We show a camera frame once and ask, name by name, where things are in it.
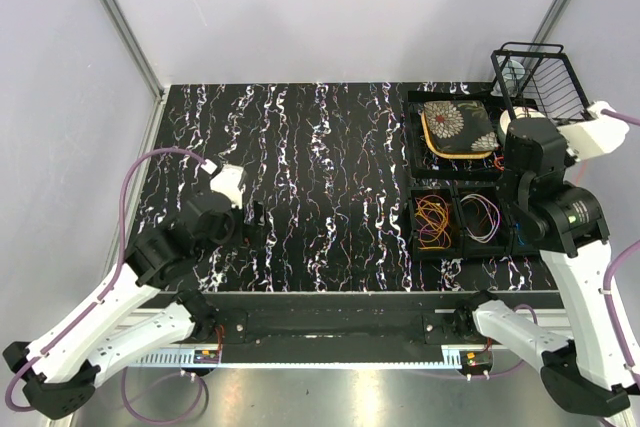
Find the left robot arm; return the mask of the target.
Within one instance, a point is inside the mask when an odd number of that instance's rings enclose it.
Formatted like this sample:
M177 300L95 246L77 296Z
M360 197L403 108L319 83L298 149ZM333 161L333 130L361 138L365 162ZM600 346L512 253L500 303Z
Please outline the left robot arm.
M220 192L201 192L182 209L138 235L101 283L49 332L15 341L2 356L13 372L5 392L15 412L62 419L87 403L112 375L135 360L181 341L220 341L224 328L196 290L177 292L158 314L116 328L133 311L190 273L201 255L220 247L252 247L264 237L264 206L246 209Z

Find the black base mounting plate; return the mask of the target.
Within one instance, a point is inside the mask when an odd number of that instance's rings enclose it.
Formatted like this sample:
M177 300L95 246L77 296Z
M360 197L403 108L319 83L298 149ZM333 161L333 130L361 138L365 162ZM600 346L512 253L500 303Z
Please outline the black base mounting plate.
M464 304L495 296L513 308L527 304L538 315L560 310L554 291L479 292L335 292L207 294L214 318L224 328L226 345L264 338L278 340L391 336L424 343L483 344Z

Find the black bin left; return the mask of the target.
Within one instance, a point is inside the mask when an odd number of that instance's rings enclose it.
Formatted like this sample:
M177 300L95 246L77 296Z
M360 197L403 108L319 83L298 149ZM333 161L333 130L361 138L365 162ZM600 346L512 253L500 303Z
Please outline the black bin left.
M461 256L461 219L457 199L449 186L412 188L407 207L414 261Z

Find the black tray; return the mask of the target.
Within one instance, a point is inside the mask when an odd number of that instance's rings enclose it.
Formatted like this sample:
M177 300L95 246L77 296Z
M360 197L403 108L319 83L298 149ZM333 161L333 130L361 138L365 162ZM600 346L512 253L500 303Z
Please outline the black tray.
M476 100L484 104L496 131L499 148L487 158L477 160L448 160L432 153L426 143L420 120L425 102L447 100ZM492 180L502 171L502 140L498 134L499 119L505 111L501 99L487 91L453 94L410 90L404 101L405 139L411 175L416 179L439 178L455 180Z

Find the aluminium rail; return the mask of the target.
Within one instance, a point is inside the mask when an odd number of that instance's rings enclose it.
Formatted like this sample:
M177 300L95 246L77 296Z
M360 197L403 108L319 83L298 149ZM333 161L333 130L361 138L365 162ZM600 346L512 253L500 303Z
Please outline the aluminium rail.
M135 367L206 370L222 368L271 369L477 369L490 365L501 345L497 342L424 343L391 336L386 339L348 337L337 340L264 338L242 345L226 345L224 334L207 343L174 343L157 347L133 361Z

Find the black bin middle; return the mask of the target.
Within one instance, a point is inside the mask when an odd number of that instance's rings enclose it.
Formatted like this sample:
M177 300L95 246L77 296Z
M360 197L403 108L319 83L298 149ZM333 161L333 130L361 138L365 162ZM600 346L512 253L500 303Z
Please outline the black bin middle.
M465 257L504 257L512 247L511 221L489 184L458 187Z

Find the black bin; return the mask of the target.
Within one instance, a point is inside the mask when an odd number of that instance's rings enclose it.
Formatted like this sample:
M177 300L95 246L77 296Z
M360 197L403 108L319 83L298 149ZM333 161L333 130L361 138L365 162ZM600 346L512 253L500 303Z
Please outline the black bin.
M518 225L511 228L512 231L512 247L511 254L513 256L536 256L539 254L539 250L536 249L530 243L527 243L521 236L521 231Z
M489 184L458 187L465 257L504 257L512 247L511 221Z
M461 219L457 199L449 186L412 188L407 207L414 261L461 256Z

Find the white plate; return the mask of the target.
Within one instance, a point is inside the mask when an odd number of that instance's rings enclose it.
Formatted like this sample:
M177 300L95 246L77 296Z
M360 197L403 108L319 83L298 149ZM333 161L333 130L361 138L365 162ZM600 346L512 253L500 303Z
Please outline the white plate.
M516 119L543 117L542 113L530 107L520 107L520 106L514 107L513 113ZM511 121L512 121L512 118L511 118L510 112L508 110L505 110L500 116L499 127L498 127L498 134L502 141L504 141L504 139L506 138L507 130Z

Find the white cup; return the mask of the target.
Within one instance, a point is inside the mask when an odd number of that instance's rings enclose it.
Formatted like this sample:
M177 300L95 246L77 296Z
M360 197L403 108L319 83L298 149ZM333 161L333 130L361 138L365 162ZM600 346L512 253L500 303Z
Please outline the white cup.
M526 69L516 60L508 60L502 68L502 76L509 96L516 95L522 85Z

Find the black bin right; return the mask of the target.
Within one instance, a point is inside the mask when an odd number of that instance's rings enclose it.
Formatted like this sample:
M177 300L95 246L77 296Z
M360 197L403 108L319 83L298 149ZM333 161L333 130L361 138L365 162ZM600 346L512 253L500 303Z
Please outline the black bin right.
M536 249L530 243L527 243L521 236L521 231L518 225L511 228L512 231L512 247L511 254L513 256L536 256L539 254L539 250Z

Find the left aluminium frame post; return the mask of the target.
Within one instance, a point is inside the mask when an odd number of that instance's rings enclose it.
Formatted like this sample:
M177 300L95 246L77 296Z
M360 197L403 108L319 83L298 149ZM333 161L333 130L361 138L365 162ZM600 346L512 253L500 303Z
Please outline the left aluminium frame post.
M150 61L144 53L124 10L118 0L99 0L105 13L109 17L122 44L142 77L144 84L155 100L162 97L164 86L160 82Z

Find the black marble pattern mat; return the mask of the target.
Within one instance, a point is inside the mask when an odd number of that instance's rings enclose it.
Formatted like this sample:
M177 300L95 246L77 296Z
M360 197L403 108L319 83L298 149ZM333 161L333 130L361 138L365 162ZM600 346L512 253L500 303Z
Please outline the black marble pattern mat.
M247 173L266 238L202 256L182 283L205 292L550 290L533 256L414 262L402 235L409 162L401 83L183 84L156 143Z

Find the floral black cushion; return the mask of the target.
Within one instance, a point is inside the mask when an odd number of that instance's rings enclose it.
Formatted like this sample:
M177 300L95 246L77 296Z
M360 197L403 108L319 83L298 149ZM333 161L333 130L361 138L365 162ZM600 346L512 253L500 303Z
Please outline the floral black cushion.
M499 148L496 131L480 101L425 102L420 120L428 149L440 158L484 159Z

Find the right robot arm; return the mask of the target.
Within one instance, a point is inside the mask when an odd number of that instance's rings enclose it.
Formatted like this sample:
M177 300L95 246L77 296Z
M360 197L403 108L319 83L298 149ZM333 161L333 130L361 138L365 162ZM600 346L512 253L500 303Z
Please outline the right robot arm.
M572 335L545 330L487 291L453 321L463 342L491 339L536 370L563 410L608 422L639 392L639 343L615 282L603 209L564 176L569 150L609 153L628 130L604 118L558 127L547 117L521 117L507 127L498 191L552 274Z

